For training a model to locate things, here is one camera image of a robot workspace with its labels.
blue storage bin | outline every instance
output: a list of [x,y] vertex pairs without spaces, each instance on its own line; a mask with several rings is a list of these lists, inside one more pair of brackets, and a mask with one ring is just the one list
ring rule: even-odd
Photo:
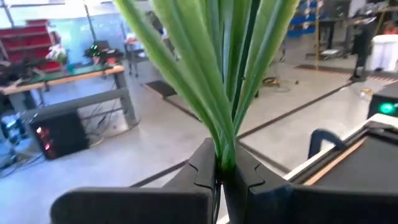
[[287,37],[290,38],[298,38],[302,36],[302,30],[301,29],[295,29],[295,30],[288,30],[287,31]]
[[299,25],[305,21],[305,16],[295,16],[290,22],[290,25]]
[[317,7],[317,2],[316,2],[316,1],[310,2],[310,7],[311,7],[311,8]]
[[310,26],[310,27],[302,30],[302,34],[313,34],[313,33],[315,33],[314,26]]
[[315,19],[316,19],[315,14],[309,14],[308,17],[304,19],[304,22],[315,21]]

concrete floor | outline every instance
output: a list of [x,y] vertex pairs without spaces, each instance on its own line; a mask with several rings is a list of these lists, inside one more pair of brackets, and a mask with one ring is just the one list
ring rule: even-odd
[[[273,67],[269,75],[278,75],[282,88],[262,87],[247,113],[240,133],[249,131],[266,121],[280,116],[308,101],[328,93],[346,83],[348,77],[322,72],[294,69],[305,61],[303,56],[312,49],[311,37],[291,40],[286,62]],[[340,60],[324,61],[332,66]],[[0,179],[1,223],[49,223],[51,203],[64,192],[82,186],[132,185],[174,164],[188,159],[209,134],[197,120],[161,99],[153,91],[140,86],[141,83],[160,79],[157,70],[149,62],[139,65],[140,77],[131,78],[133,100],[141,119],[139,125],[114,138],[106,138],[91,149],[78,152],[54,161],[41,161],[29,169],[17,170]],[[113,85],[112,79],[92,79],[90,92],[88,83],[70,83],[57,86],[47,94],[46,100],[54,103],[67,97],[78,97],[106,90]],[[293,169],[306,160],[310,133],[317,128],[327,128],[343,134],[366,119],[369,97],[361,97],[363,88],[376,91],[384,84],[369,80],[355,84],[321,100],[285,119],[250,134],[242,142],[273,160]],[[184,108],[188,106],[178,96],[170,100]],[[104,104],[105,110],[113,102]],[[92,108],[79,112],[87,114]],[[108,137],[126,130],[121,114],[114,114]],[[147,184],[145,187],[161,187],[175,173]],[[221,205],[220,218],[226,215]]]

red shelf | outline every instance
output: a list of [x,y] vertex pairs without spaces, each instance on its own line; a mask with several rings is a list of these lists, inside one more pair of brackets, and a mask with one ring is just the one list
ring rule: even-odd
[[45,32],[31,32],[27,34],[8,34],[8,35],[0,35],[0,39],[2,38],[15,38],[15,37],[30,37],[30,36],[38,36],[38,35],[48,35],[47,31]]
[[[42,59],[50,52],[49,47],[60,42],[56,32],[48,32],[48,20],[26,21],[26,27],[0,29],[0,47],[11,62],[20,62],[24,57]],[[47,62],[39,69],[45,72],[61,70],[58,62]]]
[[33,50],[33,49],[39,49],[39,48],[44,48],[44,47],[51,47],[52,44],[37,44],[37,45],[28,45],[28,46],[22,46],[22,47],[10,47],[7,50],[10,52],[15,52],[15,51],[20,51],[20,50]]

green leaf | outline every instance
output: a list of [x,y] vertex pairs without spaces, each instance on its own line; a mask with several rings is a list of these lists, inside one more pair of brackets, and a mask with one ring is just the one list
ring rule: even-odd
[[206,22],[201,17],[198,1],[153,0],[157,15],[168,30],[170,39],[181,56],[182,66],[189,71],[185,78],[208,112],[221,134],[234,146],[235,136],[228,99],[223,91],[221,74]]
[[237,90],[250,5],[250,0],[224,0],[222,4],[224,19],[223,75],[231,107]]
[[261,80],[284,39],[298,3],[298,0],[266,0],[260,3],[246,62],[242,96],[234,119],[235,133],[238,133]]
[[298,0],[152,0],[180,56],[132,0],[114,0],[149,58],[209,129],[221,169],[234,167],[235,139]]

white container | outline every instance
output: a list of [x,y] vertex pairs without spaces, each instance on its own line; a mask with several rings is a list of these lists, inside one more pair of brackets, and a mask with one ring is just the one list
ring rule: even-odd
[[373,37],[371,70],[382,68],[387,72],[396,71],[398,60],[398,35],[377,35]]

